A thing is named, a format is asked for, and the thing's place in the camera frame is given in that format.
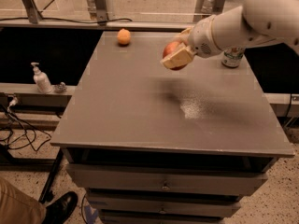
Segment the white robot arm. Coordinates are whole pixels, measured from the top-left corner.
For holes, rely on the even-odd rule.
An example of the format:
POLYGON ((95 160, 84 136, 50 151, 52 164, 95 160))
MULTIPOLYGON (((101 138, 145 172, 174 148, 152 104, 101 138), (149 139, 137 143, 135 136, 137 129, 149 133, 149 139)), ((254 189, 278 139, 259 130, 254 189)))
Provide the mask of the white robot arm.
POLYGON ((286 44, 299 50, 299 0, 244 0, 239 7, 211 15, 174 37, 161 64, 178 70, 195 56, 209 58, 231 48, 286 44))

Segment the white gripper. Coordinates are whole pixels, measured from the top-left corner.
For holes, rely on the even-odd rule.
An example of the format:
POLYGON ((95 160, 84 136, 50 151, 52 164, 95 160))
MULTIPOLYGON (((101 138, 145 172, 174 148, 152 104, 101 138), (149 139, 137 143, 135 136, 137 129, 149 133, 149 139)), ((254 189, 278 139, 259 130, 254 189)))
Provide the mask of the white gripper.
POLYGON ((212 24, 215 15, 197 22, 178 34, 180 45, 165 58, 161 59, 164 67, 179 67, 192 62, 195 53, 202 58, 219 55, 221 49, 216 45, 212 34, 212 24))

